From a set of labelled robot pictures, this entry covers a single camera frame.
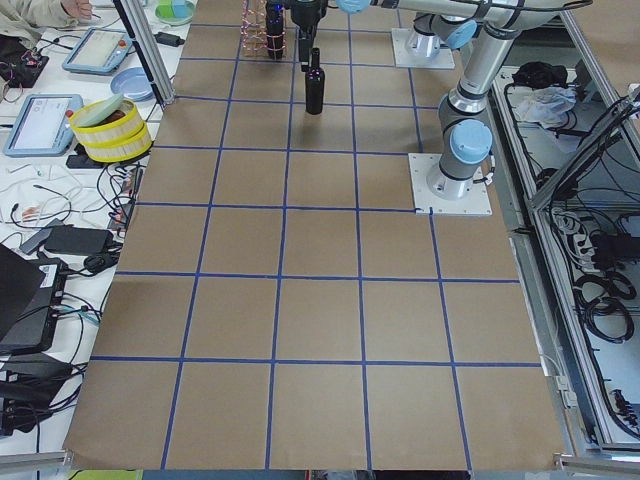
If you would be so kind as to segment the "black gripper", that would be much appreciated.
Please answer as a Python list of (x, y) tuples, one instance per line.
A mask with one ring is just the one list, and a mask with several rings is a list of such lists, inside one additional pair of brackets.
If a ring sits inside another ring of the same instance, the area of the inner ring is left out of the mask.
[[(323, 2), (320, 0), (293, 0), (291, 18), (296, 25), (317, 25), (323, 17)], [(302, 70), (310, 66), (311, 51), (316, 36), (316, 27), (298, 28), (298, 59)]]

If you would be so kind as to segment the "person beige sleeve forearm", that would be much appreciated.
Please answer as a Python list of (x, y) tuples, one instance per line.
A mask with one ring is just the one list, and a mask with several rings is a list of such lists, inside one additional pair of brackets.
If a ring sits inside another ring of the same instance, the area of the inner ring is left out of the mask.
[(77, 24), (60, 1), (1, 0), (1, 34), (34, 46), (42, 28), (66, 28)]

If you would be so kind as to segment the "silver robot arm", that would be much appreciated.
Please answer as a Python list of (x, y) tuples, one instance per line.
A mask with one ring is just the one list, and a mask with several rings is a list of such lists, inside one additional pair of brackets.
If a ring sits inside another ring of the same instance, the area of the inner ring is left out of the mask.
[[(329, 8), (328, 1), (278, 1), (290, 11), (298, 27), (299, 61), (307, 71), (312, 66), (312, 47), (317, 27)], [(417, 12), (411, 29), (394, 28), (392, 46), (396, 67), (452, 70), (452, 51), (466, 45), (474, 36), (473, 18)]]
[(493, 137), (484, 123), (487, 92), (514, 40), (566, 9), (563, 1), (371, 1), (371, 6), (406, 9), (429, 18), (428, 31), (449, 43), (460, 27), (477, 20), (483, 27), (464, 72), (441, 101), (438, 115), (443, 152), (426, 180), (436, 196), (464, 198), (479, 165), (488, 157)]

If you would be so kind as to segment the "person hand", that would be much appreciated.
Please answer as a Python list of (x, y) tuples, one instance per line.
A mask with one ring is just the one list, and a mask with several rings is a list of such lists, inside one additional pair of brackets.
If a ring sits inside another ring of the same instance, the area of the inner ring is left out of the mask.
[(93, 18), (93, 6), (89, 0), (61, 0), (60, 4), (69, 17), (83, 20)]

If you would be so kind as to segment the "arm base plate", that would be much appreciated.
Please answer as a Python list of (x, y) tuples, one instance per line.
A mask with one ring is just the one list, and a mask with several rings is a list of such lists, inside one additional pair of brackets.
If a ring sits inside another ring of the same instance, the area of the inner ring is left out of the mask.
[(452, 180), (440, 170), (440, 154), (408, 155), (414, 211), (418, 215), (488, 217), (492, 208), (480, 166), (472, 178)]
[(391, 30), (395, 66), (453, 70), (455, 61), (451, 49), (436, 35), (422, 35), (414, 29)]

